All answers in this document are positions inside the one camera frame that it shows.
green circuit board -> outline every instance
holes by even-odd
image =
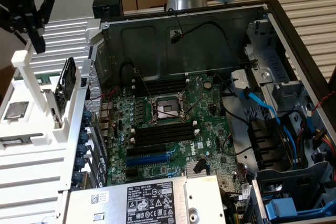
[[[169,163],[159,163],[150,165],[140,165],[136,167],[127,167],[127,149],[133,148],[130,143],[131,125],[136,127],[155,127],[152,124],[151,104],[149,97],[135,98],[130,90],[121,91],[112,97],[111,100],[105,100],[104,109],[115,108],[116,112],[110,112],[110,117],[117,124],[122,122],[122,130],[118,132],[118,137],[114,137],[112,127],[102,129],[107,136],[106,145],[109,152],[109,167],[107,175],[107,185],[120,185],[136,182],[145,179],[185,176],[188,163],[198,162],[200,158],[206,158],[210,168],[211,175],[217,175],[218,182],[225,191],[238,191],[240,183],[238,179],[233,180],[232,172],[236,171],[237,164],[234,157],[222,153],[222,148],[227,152],[234,153],[233,146],[222,143],[228,138],[229,126],[225,116],[220,116],[220,93],[219,84],[213,84],[213,78],[202,74],[199,76],[190,76],[192,83],[186,89],[183,95],[184,111],[187,111],[200,98],[198,103],[187,113],[187,122],[197,121],[199,135],[194,140],[182,141],[166,144],[167,151],[174,151]],[[210,82],[212,88],[206,90],[204,83]],[[153,96],[160,97],[161,100],[171,99],[174,95]],[[137,114],[139,104],[142,104],[143,112],[141,118]],[[177,123],[181,119],[165,119],[158,122],[160,124]],[[221,143],[221,150],[218,150],[218,139]],[[125,170],[136,168],[139,176],[136,178],[127,178]]]

motherboard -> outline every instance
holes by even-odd
[[[211,174],[224,191],[239,191],[235,157],[223,153],[234,154],[234,148],[226,141],[220,81],[206,74],[171,80],[177,93],[163,93],[164,83],[146,82],[142,90],[141,84],[104,97],[100,127],[109,152],[107,185]],[[200,160],[206,167],[196,174]]]

warning label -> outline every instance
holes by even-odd
[[[127,224],[174,224],[173,183],[127,189]]]

black box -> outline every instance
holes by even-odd
[[[94,0],[92,9],[95,18],[100,18],[101,21],[124,16],[122,0]]]

power supply label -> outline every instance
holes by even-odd
[[[127,224],[174,224],[173,182],[127,188]]]

